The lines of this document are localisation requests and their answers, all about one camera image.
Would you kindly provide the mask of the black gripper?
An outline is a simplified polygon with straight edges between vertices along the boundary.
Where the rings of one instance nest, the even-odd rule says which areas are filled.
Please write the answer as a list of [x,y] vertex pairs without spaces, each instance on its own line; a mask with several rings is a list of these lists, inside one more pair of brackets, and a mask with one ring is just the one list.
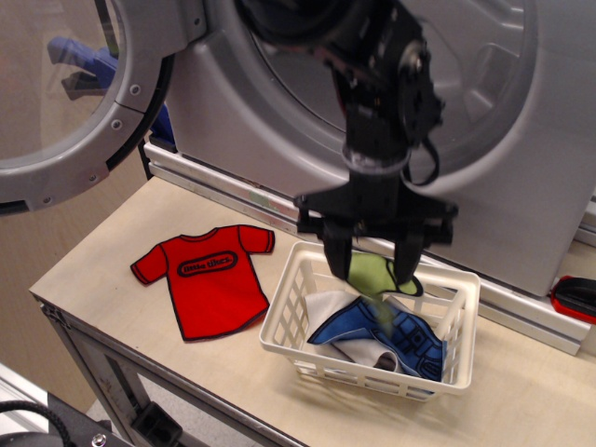
[[355,171],[347,183],[294,198],[299,210],[297,229],[322,237],[331,272],[348,280],[354,237],[397,241],[394,274],[398,284],[408,283],[425,245],[450,244],[452,202],[413,191],[399,175],[378,177]]

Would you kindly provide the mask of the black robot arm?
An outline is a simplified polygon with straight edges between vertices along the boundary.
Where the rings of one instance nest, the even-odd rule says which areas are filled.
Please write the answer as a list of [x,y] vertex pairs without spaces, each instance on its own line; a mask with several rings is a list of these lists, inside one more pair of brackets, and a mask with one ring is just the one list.
[[444,107],[421,25],[398,1],[239,1],[237,12],[267,44],[328,66],[344,112],[348,182],[296,197],[298,230],[322,241],[341,279],[354,238],[389,240],[393,277],[409,283],[424,249],[452,241],[457,214],[421,195],[411,174],[416,148],[439,156],[429,136]]

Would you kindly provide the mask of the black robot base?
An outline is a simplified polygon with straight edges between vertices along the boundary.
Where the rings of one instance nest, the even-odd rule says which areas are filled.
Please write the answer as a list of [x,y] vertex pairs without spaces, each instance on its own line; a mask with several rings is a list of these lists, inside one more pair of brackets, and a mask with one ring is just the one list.
[[2,446],[131,446],[106,424],[62,400],[1,400]]

